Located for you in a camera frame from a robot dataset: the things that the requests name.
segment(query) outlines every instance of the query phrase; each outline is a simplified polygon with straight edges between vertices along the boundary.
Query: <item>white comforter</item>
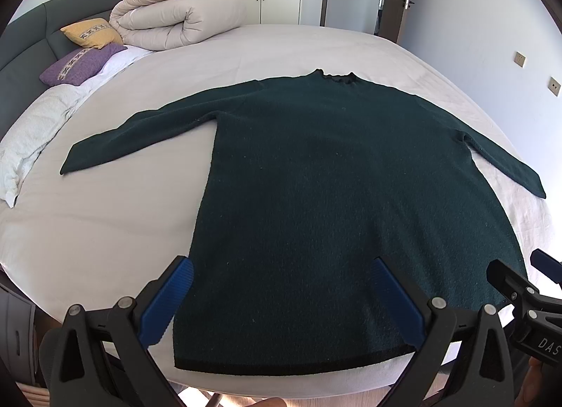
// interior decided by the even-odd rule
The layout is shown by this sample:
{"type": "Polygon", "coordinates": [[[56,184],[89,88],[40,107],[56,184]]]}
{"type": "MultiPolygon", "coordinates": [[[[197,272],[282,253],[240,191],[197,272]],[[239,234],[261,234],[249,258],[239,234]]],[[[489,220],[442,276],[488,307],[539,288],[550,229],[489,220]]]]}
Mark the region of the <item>white comforter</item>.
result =
{"type": "Polygon", "coordinates": [[[165,51],[227,32],[245,18],[241,0],[122,0],[109,22],[125,44],[165,51]]]}
{"type": "MultiPolygon", "coordinates": [[[[319,27],[244,26],[200,44],[145,57],[83,104],[38,158],[16,207],[10,210],[0,203],[0,261],[5,271],[59,320],[73,303],[106,308],[124,295],[136,295],[175,255],[189,252],[216,125],[206,123],[120,160],[61,177],[58,172],[70,147],[119,126],[135,112],[204,89],[298,76],[317,68],[326,74],[354,72],[417,94],[516,156],[501,130],[474,102],[393,43],[319,27]]],[[[549,249],[551,220],[546,203],[477,154],[473,158],[509,217],[531,281],[541,289],[548,287],[549,281],[529,265],[533,249],[549,249]]],[[[505,322],[507,314],[502,317],[505,322]]],[[[162,341],[151,347],[167,378],[256,397],[310,398],[385,386],[394,383],[410,358],[295,377],[203,374],[174,368],[171,331],[170,327],[162,341]]]]}

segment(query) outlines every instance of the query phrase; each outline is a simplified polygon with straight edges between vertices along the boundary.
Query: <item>white duvet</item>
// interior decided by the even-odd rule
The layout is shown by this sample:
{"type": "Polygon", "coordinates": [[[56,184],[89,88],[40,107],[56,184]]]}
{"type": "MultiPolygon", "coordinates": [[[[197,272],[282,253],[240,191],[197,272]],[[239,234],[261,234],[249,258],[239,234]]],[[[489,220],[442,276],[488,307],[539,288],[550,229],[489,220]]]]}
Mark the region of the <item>white duvet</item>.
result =
{"type": "Polygon", "coordinates": [[[245,17],[241,0],[122,0],[109,23],[125,44],[165,51],[227,32],[245,17]]]}
{"type": "MultiPolygon", "coordinates": [[[[473,101],[391,42],[320,27],[243,26],[199,44],[145,57],[89,97],[37,159],[16,207],[10,210],[0,202],[0,262],[5,271],[59,320],[73,303],[87,309],[107,308],[124,295],[135,296],[176,255],[189,252],[216,124],[206,123],[120,160],[61,177],[58,172],[70,147],[119,126],[133,113],[205,89],[299,76],[317,68],[326,74],[354,72],[428,99],[517,156],[473,101]]],[[[541,292],[556,292],[529,265],[533,249],[549,250],[552,228],[546,202],[476,153],[473,158],[506,211],[530,280],[541,292]]],[[[509,320],[509,310],[504,310],[502,320],[509,320]]],[[[363,368],[294,377],[205,374],[174,367],[171,336],[170,326],[150,349],[168,379],[254,397],[312,398],[366,391],[394,383],[411,358],[405,355],[363,368]]],[[[449,357],[455,352],[452,346],[449,357]]]]}

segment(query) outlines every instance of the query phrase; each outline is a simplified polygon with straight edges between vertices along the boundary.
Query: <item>blue gripper pad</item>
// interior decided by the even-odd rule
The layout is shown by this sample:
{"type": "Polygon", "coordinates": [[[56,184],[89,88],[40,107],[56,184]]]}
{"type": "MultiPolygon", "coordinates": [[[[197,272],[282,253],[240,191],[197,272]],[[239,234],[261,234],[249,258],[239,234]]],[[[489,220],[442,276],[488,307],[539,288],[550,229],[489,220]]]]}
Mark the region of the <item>blue gripper pad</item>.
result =
{"type": "Polygon", "coordinates": [[[373,261],[373,286],[404,342],[419,350],[425,341],[422,313],[380,258],[373,261]]]}
{"type": "Polygon", "coordinates": [[[530,263],[531,266],[538,269],[554,283],[562,286],[562,264],[552,258],[552,256],[536,249],[530,255],[530,263]]]}
{"type": "Polygon", "coordinates": [[[185,258],[154,296],[139,321],[138,339],[146,350],[162,339],[193,282],[193,264],[185,258]]]}

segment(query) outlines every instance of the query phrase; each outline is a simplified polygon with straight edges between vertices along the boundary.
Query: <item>wall outlet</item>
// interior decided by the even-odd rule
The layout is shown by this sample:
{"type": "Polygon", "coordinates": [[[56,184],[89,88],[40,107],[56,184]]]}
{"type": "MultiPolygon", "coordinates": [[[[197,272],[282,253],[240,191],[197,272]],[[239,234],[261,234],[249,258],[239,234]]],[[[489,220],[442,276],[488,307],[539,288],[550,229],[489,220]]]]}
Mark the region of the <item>wall outlet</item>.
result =
{"type": "Polygon", "coordinates": [[[553,92],[556,96],[560,93],[560,84],[554,80],[554,78],[550,78],[549,82],[549,89],[553,92]]]}
{"type": "Polygon", "coordinates": [[[516,52],[515,57],[513,58],[513,61],[515,63],[517,63],[520,67],[523,67],[525,65],[526,59],[527,58],[525,57],[525,55],[523,55],[522,53],[516,52]]]}

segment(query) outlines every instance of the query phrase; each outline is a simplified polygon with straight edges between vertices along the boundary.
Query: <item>gray headboard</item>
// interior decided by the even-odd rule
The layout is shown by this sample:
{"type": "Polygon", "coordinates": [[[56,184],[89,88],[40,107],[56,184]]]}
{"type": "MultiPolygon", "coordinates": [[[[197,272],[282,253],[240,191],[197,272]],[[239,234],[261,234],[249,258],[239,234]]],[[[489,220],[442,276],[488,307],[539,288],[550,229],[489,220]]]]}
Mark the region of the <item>gray headboard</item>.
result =
{"type": "Polygon", "coordinates": [[[85,19],[109,20],[121,0],[50,0],[14,20],[0,37],[0,139],[48,87],[39,75],[78,46],[60,32],[85,19]]]}

